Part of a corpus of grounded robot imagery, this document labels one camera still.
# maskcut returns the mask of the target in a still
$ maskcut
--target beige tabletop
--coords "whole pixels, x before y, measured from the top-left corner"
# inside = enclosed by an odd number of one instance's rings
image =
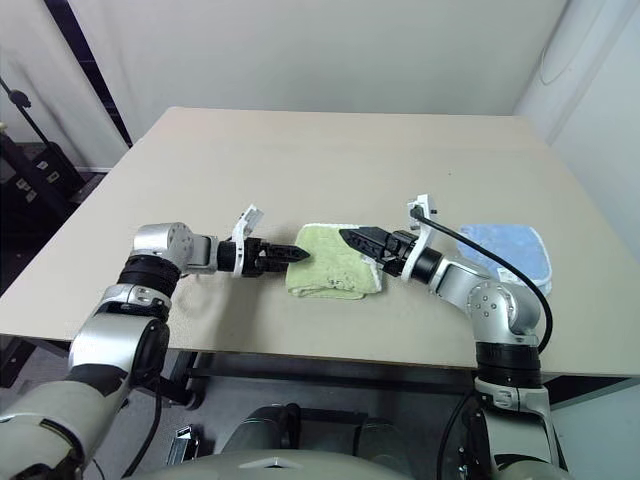
[[[640,375],[640,266],[576,179],[517,117],[172,108],[124,156],[0,299],[0,333],[70,340],[118,278],[136,229],[183,221],[293,242],[306,223],[406,228],[405,203],[439,221],[522,223],[551,257],[548,373]],[[453,252],[439,236],[434,247]],[[171,347],[475,366],[469,320],[415,282],[364,300],[290,296],[281,275],[180,281]]]

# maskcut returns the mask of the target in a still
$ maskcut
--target blue cloth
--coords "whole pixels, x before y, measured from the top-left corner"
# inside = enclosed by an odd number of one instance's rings
[[[514,267],[522,271],[536,285],[551,280],[551,265],[547,251],[538,233],[528,225],[463,225],[460,233],[473,240],[490,252],[504,258]],[[480,252],[457,242],[458,250],[474,263],[487,268],[496,278],[500,278],[499,264],[485,257]]]

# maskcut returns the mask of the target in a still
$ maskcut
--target green towel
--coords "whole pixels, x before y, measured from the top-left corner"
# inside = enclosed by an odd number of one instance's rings
[[[297,297],[357,300],[382,289],[375,264],[349,247],[340,228],[355,225],[309,224],[298,232],[296,245],[311,257],[289,265],[287,290]]]

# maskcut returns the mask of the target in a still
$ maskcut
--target folded towel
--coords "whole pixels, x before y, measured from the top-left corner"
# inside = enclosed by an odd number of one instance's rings
[[[382,290],[375,263],[349,247],[339,233],[355,225],[312,223],[298,232],[296,245],[311,254],[287,269],[287,290],[297,297],[357,300]]]
[[[516,267],[544,293],[551,292],[551,261],[542,238],[528,225],[463,225],[460,233]],[[458,242],[462,256],[487,268],[502,282],[522,282],[509,270]]]

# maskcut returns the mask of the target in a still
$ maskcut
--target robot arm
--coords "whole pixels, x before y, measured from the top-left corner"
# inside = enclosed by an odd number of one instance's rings
[[[531,459],[561,467],[548,392],[541,382],[534,331],[540,304],[533,293],[498,282],[465,259],[442,255],[420,242],[423,235],[378,227],[343,229],[340,234],[384,272],[426,284],[471,319],[479,408],[468,421],[461,471],[470,478],[485,478]]]
[[[182,274],[235,270],[256,277],[309,256],[249,238],[256,211],[240,219],[240,248],[183,223],[140,228],[118,282],[73,341],[68,376],[28,392],[0,415],[0,479],[81,478],[131,389],[153,385],[162,370],[171,295]]]

